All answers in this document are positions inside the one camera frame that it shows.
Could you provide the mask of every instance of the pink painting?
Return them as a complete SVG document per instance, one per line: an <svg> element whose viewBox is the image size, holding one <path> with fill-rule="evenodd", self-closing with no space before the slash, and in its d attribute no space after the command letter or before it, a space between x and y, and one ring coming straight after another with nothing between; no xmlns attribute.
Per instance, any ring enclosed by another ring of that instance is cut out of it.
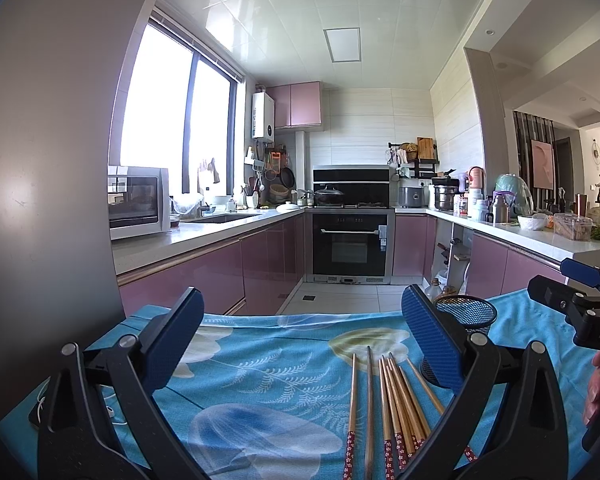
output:
<svg viewBox="0 0 600 480"><path fill-rule="evenodd" d="M554 148L547 142L531 141L534 163L534 187L554 188Z"/></svg>

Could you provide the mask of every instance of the window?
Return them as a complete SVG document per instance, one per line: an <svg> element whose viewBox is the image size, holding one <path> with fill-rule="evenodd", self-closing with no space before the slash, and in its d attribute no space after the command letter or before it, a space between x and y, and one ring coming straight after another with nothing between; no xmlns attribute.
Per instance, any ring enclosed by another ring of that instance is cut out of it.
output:
<svg viewBox="0 0 600 480"><path fill-rule="evenodd" d="M236 87L198 51L150 23L131 76L120 164L168 168L171 195L205 187L231 194Z"/></svg>

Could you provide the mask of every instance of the water heater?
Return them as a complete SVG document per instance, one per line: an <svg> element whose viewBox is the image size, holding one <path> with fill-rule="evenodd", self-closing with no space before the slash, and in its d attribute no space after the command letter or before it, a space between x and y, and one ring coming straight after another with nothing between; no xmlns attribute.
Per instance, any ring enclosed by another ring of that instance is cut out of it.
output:
<svg viewBox="0 0 600 480"><path fill-rule="evenodd" d="M264 92L253 95L251 138L273 143L274 102Z"/></svg>

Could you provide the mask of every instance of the countertop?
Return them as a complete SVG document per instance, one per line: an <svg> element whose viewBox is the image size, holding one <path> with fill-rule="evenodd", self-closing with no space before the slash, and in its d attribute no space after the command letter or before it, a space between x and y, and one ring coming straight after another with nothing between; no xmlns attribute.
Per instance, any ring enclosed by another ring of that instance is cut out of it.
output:
<svg viewBox="0 0 600 480"><path fill-rule="evenodd" d="M420 213L435 216L436 218L460 224L474 231L488 234L529 251L542 254L542 256L557 262L561 262L565 258L574 258L583 261L582 258L577 258L576 255L600 251L600 242L598 241L579 242L569 240L554 234L551 230L525 231L518 226L513 227L506 224L494 225L490 222L478 222L466 216L456 216L451 212L429 208L396 207L395 212L396 214Z"/></svg>
<svg viewBox="0 0 600 480"><path fill-rule="evenodd" d="M254 214L224 224L180 222L178 227L166 233L122 238L111 242L116 274L124 274L172 256L199 249L209 244L232 238L248 231L302 214L304 208L279 213L275 209L248 209L235 214ZM215 213L221 216L231 213Z"/></svg>

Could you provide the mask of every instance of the plastic food box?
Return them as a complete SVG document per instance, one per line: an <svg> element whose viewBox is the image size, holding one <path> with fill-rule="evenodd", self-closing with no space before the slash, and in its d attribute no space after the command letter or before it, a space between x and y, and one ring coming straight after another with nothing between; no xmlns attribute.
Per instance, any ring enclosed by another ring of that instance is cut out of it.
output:
<svg viewBox="0 0 600 480"><path fill-rule="evenodd" d="M556 213L554 215L554 232L557 235L587 242L591 240L593 220L572 213Z"/></svg>

